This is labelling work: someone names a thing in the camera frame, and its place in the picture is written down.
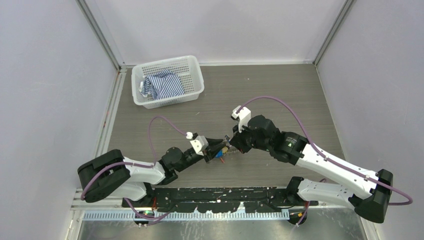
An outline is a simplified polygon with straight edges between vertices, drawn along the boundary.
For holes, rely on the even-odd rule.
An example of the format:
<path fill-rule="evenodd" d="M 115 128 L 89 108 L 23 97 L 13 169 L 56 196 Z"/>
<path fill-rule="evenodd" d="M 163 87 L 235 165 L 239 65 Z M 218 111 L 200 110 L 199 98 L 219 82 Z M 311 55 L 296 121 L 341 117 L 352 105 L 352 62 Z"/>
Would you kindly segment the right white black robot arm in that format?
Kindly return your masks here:
<path fill-rule="evenodd" d="M 230 144 L 245 154 L 251 149 L 268 152 L 279 162 L 312 170 L 334 183 L 319 183 L 303 177 L 292 177 L 285 192 L 291 205 L 302 201 L 320 201 L 354 210 L 360 217 L 381 224 L 385 220 L 392 191 L 393 174 L 355 166 L 340 159 L 295 133 L 280 131 L 263 115 L 250 117 L 232 113 L 237 121 Z"/>

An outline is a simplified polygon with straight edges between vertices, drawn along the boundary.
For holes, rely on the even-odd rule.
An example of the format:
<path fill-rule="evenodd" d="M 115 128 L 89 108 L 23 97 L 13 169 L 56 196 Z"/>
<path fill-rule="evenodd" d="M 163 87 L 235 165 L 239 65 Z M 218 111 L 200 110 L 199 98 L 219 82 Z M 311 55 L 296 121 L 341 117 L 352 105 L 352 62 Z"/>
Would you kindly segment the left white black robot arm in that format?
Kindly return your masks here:
<path fill-rule="evenodd" d="M 186 151 L 169 148 L 157 162 L 132 160 L 123 156 L 119 149 L 110 150 L 77 169 L 82 186 L 80 198 L 95 203 L 107 197 L 118 197 L 148 207 L 154 199 L 151 186 L 168 185 L 178 178 L 179 172 L 201 160 L 209 163 L 229 147 L 229 139 L 199 135 L 190 145 Z"/>

